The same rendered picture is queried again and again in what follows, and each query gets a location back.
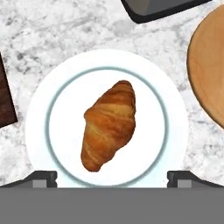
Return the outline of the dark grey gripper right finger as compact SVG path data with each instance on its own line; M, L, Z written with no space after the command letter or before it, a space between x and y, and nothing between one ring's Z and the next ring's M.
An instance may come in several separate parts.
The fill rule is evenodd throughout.
M168 188L201 188L201 187L218 187L224 188L224 185L218 185L198 178L190 171L168 171L167 172Z

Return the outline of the dark brown wooden block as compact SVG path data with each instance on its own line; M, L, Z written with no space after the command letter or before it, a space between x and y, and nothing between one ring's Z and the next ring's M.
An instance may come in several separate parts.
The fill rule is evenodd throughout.
M0 53L0 129L18 121Z

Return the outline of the round wooden cutting board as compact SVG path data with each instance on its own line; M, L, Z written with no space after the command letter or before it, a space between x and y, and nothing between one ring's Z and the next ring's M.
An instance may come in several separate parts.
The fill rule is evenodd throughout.
M224 4L198 25L188 46L186 64L200 106L224 129Z

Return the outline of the golden brown croissant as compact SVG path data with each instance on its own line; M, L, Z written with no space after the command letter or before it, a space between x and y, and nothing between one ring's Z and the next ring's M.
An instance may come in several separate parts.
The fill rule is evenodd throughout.
M80 159L89 172L98 172L130 141L135 113L135 91L127 80L119 80L84 113Z

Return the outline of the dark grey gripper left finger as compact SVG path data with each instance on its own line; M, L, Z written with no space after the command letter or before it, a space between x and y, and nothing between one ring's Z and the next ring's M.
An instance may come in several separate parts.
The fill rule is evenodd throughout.
M57 188L56 171L34 171L24 179L2 185L2 188L22 187L22 188Z

